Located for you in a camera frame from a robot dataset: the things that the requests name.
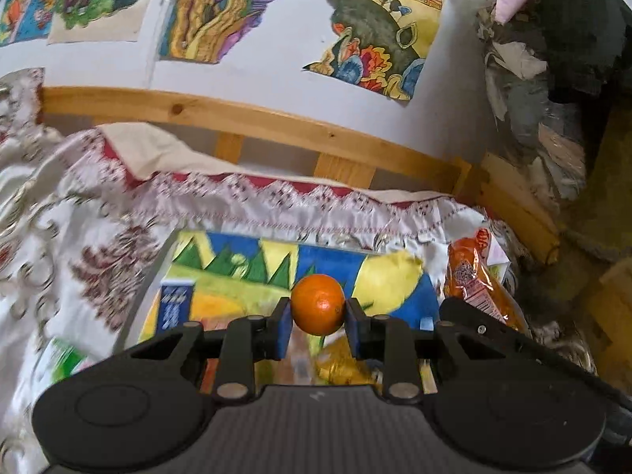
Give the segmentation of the gold foil snack wrapper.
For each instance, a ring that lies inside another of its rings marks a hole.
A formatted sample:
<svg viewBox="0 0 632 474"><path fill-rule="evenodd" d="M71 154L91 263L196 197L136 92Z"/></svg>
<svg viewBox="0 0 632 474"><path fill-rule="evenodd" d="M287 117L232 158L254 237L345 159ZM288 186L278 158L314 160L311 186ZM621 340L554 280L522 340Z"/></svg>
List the gold foil snack wrapper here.
<svg viewBox="0 0 632 474"><path fill-rule="evenodd" d="M319 337L313 356L314 373L328 385L374 385L381 388L382 372L352 356L343 335Z"/></svg>

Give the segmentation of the small orange tangerine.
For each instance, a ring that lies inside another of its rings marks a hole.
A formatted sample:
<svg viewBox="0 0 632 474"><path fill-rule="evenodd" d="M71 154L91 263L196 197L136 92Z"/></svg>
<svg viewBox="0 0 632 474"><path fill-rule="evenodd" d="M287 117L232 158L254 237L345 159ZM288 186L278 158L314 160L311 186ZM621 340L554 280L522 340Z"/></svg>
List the small orange tangerine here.
<svg viewBox="0 0 632 474"><path fill-rule="evenodd" d="M295 324L310 335L328 336L344 321L345 294L331 276L312 274L292 288L290 308Z"/></svg>

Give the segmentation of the blue snack stick packet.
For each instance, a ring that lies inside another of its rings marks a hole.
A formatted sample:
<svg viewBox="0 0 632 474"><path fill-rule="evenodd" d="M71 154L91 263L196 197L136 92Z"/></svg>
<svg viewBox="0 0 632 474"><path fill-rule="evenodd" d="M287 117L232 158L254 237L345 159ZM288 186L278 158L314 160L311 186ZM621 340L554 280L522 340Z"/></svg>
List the blue snack stick packet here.
<svg viewBox="0 0 632 474"><path fill-rule="evenodd" d="M190 320L195 290L191 279L163 279L158 297L155 332L161 334Z"/></svg>

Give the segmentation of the orange foil snack bag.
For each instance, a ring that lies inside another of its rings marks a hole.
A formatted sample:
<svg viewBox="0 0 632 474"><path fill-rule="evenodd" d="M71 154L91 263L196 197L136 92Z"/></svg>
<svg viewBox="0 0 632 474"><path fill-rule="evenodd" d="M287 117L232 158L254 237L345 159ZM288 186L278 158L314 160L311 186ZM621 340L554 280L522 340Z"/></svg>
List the orange foil snack bag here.
<svg viewBox="0 0 632 474"><path fill-rule="evenodd" d="M525 335L529 335L522 309L495 276L507 264L492 232L479 228L472 237L462 237L448 246L448 267L444 295L459 297Z"/></svg>

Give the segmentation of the white green pickle packet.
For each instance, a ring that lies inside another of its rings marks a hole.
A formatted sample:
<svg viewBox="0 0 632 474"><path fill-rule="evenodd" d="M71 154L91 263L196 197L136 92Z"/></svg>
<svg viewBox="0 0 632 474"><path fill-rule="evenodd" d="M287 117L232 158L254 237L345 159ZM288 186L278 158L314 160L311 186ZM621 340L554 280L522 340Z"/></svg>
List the white green pickle packet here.
<svg viewBox="0 0 632 474"><path fill-rule="evenodd" d="M58 337L50 339L34 367L32 383L47 387L95 363L95 358Z"/></svg>

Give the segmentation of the red lettered cracker pack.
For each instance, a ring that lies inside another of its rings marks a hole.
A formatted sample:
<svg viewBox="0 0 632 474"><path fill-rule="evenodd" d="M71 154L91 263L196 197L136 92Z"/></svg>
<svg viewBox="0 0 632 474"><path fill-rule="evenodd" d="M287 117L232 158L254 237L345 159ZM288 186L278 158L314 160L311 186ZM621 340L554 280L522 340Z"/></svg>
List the red lettered cracker pack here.
<svg viewBox="0 0 632 474"><path fill-rule="evenodd" d="M229 322L230 320L227 319L206 319L203 320L203 328L205 331L227 329ZM281 361L263 359L255 364L257 391L268 384L312 385L315 383L313 361L307 338L307 334L294 327L286 355ZM218 359L207 360L206 372L200 385L202 393L211 393L216 367L218 367Z"/></svg>

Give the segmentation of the olive brown hanging garment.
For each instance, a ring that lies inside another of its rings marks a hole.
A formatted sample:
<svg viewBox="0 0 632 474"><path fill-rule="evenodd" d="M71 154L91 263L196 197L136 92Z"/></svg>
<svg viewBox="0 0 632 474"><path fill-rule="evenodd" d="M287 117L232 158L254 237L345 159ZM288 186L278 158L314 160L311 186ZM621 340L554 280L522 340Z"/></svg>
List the olive brown hanging garment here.
<svg viewBox="0 0 632 474"><path fill-rule="evenodd" d="M524 277L516 298L534 320L565 314L584 289L631 255L631 113L611 114L586 187L562 211L558 261Z"/></svg>

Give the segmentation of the floral satin bedspread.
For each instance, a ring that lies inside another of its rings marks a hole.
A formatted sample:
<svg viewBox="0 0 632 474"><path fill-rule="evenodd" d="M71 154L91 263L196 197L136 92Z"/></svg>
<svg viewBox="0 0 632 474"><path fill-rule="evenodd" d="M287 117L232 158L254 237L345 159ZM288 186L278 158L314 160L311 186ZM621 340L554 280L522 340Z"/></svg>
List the floral satin bedspread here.
<svg viewBox="0 0 632 474"><path fill-rule="evenodd" d="M155 172L136 178L98 127L69 136L42 118L44 73L1 80L1 468L37 473L34 367L50 339L113 352L173 230L417 256L444 284L448 244L487 217L448 196L358 190L318 178Z"/></svg>

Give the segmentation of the beige pillow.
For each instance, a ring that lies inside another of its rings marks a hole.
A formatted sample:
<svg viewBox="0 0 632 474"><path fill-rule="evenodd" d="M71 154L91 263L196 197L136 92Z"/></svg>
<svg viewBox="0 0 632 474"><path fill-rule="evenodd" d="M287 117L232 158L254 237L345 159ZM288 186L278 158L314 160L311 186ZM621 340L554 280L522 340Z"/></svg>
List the beige pillow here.
<svg viewBox="0 0 632 474"><path fill-rule="evenodd" d="M313 173L317 154L261 139L244 140L239 160L213 155L218 133L184 125L157 126L145 122L102 124L98 127L136 178L155 172L229 172L291 179Z"/></svg>

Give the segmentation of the patterned hanging cloth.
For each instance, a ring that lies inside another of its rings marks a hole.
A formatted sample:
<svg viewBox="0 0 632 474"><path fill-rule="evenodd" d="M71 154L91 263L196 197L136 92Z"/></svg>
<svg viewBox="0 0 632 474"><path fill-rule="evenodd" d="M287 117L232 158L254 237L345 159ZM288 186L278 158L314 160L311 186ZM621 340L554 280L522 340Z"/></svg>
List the patterned hanging cloth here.
<svg viewBox="0 0 632 474"><path fill-rule="evenodd" d="M576 106L549 98L540 0L491 0L478 10L485 83L504 156L549 213L575 200L586 182Z"/></svg>

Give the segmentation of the landscape field drawing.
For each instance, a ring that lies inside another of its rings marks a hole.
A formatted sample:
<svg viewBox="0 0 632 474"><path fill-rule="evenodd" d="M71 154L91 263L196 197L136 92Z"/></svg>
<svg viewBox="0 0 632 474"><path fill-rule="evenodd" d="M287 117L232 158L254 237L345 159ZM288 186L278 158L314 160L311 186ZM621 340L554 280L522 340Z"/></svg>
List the landscape field drawing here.
<svg viewBox="0 0 632 474"><path fill-rule="evenodd" d="M444 0L328 0L337 36L312 73L408 102L414 97Z"/></svg>

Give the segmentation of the swirly night sky drawing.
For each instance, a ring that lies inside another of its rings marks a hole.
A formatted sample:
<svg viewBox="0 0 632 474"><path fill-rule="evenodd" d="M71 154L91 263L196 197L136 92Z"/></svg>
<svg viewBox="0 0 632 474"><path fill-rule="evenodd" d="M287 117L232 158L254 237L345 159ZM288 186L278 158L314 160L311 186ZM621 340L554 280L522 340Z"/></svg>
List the swirly night sky drawing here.
<svg viewBox="0 0 632 474"><path fill-rule="evenodd" d="M158 47L162 60L217 64L275 0L173 0Z"/></svg>

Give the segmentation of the blond child drawing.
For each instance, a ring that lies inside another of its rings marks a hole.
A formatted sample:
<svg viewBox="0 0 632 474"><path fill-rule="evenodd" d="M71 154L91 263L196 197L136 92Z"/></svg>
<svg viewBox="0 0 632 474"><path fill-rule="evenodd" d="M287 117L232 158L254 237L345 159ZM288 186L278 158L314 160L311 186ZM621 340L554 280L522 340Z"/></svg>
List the blond child drawing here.
<svg viewBox="0 0 632 474"><path fill-rule="evenodd" d="M149 2L57 0L48 42L135 42Z"/></svg>

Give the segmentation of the black hanging garment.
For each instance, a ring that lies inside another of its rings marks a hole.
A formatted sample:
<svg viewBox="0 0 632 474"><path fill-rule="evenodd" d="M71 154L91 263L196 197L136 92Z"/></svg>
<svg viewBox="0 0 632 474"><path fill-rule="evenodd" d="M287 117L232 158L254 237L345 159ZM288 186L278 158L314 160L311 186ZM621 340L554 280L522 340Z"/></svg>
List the black hanging garment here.
<svg viewBox="0 0 632 474"><path fill-rule="evenodd" d="M631 107L631 9L623 0L525 0L507 23L546 70L530 83L568 115L593 171L609 115Z"/></svg>

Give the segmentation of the red-haired girl drawing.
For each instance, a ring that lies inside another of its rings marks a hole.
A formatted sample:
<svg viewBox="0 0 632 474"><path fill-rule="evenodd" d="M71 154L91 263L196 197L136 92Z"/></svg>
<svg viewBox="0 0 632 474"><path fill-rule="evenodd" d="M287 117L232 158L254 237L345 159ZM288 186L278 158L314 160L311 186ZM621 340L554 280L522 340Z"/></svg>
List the red-haired girl drawing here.
<svg viewBox="0 0 632 474"><path fill-rule="evenodd" d="M1 46L47 39L56 0L4 0Z"/></svg>

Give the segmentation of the wooden bed frame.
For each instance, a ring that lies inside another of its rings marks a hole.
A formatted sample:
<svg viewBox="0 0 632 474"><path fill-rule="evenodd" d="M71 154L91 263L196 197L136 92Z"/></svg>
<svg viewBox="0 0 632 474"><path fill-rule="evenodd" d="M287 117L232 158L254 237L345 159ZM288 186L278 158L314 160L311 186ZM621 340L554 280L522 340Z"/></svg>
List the wooden bed frame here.
<svg viewBox="0 0 632 474"><path fill-rule="evenodd" d="M413 149L349 128L281 111L146 89L46 87L43 109L53 115L89 117L96 124L146 121L203 128L218 133L212 151L236 163L243 142L255 138L317 153L317 178L358 188L371 185L375 172L405 175L468 205L479 204L504 220L538 261L552 264L559 255L556 225L528 200L508 168L488 157L483 166L460 158L438 160Z"/></svg>

